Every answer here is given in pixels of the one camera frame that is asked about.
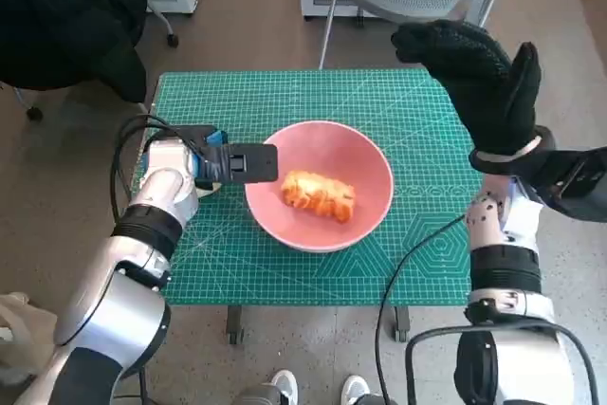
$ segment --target floor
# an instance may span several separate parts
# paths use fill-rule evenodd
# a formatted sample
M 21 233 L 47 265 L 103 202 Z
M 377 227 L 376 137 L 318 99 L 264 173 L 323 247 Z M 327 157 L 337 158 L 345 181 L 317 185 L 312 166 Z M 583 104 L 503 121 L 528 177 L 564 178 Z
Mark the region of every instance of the floor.
M 171 18 L 179 49 L 164 44 L 151 17 L 139 52 L 149 70 L 150 92 L 168 70 L 312 68 L 322 21 L 304 22 L 299 0 L 200 0 L 191 18 Z M 543 86 L 540 123 L 561 147 L 607 143 L 607 79 L 579 0 L 498 0 L 489 30 L 513 53 L 521 41 L 540 50 Z M 393 26 L 372 22 L 364 30 L 338 21 L 328 67 L 398 66 L 389 35 Z M 41 95 L 43 123 L 29 124 L 8 90 L 0 91 L 0 291 L 23 290 L 40 305 L 60 311 L 111 230 L 107 171 L 120 121 L 136 112 L 98 84 Z M 559 321 L 583 340 L 607 400 L 607 227 L 582 224 L 544 211 L 539 234 L 544 289 Z M 414 308 L 413 332 L 464 322 L 461 308 Z M 246 344 L 226 345 L 225 308 L 177 307 L 171 333 L 149 365 L 152 396 L 162 404 L 227 404 L 247 385 L 279 368 L 300 381 L 301 403 L 334 404 L 344 379 L 359 373 L 378 391 L 373 358 L 376 308 L 271 308 L 248 310 Z M 459 403 L 451 381 L 456 339 L 417 349 L 419 403 Z M 405 399 L 402 345 L 383 337 L 388 387 Z M 589 403 L 579 358 L 576 403 Z M 124 391 L 135 391 L 126 381 Z M 0 398 L 11 403 L 14 391 Z

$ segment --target pink bowl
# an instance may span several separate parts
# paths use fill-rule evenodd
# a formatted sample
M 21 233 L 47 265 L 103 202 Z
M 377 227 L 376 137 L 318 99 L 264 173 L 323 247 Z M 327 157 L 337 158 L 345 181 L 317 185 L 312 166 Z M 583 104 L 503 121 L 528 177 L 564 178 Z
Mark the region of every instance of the pink bowl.
M 266 140 L 278 148 L 278 180 L 248 184 L 248 206 L 264 230 L 283 244 L 313 253 L 345 249 L 373 231 L 390 209 L 394 179 L 388 160 L 362 133 L 340 123 L 296 123 Z M 283 202 L 289 171 L 302 170 L 354 186 L 356 206 L 347 223 L 294 209 Z

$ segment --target chair wheel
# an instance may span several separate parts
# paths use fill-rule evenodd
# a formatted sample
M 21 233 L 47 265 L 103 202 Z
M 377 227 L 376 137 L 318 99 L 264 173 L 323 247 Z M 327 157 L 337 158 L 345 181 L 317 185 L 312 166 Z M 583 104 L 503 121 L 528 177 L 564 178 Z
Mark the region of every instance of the chair wheel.
M 240 332 L 229 332 L 228 333 L 228 344 L 229 345 L 240 345 L 245 338 L 245 329 L 241 329 Z
M 395 341 L 404 343 L 409 338 L 409 333 L 404 329 L 398 329 L 395 327 Z
M 39 108 L 36 108 L 35 106 L 32 106 L 26 111 L 26 116 L 28 116 L 28 119 L 33 122 L 39 122 L 44 117 L 42 111 Z
M 179 37 L 174 34 L 167 35 L 167 45 L 169 45 L 170 47 L 178 47 Z

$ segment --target black jacket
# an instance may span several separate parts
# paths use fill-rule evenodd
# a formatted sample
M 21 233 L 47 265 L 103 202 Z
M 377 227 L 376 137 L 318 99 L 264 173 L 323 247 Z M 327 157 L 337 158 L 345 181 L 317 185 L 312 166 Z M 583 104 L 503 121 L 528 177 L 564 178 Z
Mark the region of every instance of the black jacket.
M 134 45 L 147 0 L 0 0 L 0 81 L 34 90 L 98 78 L 143 102 Z

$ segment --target silver robot arm segment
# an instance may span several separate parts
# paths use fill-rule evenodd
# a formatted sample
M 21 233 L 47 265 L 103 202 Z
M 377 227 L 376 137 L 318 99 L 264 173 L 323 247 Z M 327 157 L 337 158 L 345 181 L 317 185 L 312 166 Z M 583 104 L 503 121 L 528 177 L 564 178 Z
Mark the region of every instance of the silver robot arm segment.
M 524 185 L 505 175 L 485 175 L 469 206 L 472 324 L 537 319 L 554 322 L 543 296 L 536 244 L 543 205 Z M 561 336 L 551 331 L 511 330 L 463 334 L 455 385 L 467 404 L 570 405 L 573 375 Z
M 176 138 L 154 141 L 147 173 L 84 273 L 55 330 L 55 353 L 18 405 L 107 405 L 166 336 L 171 312 L 158 293 L 198 208 L 194 157 Z

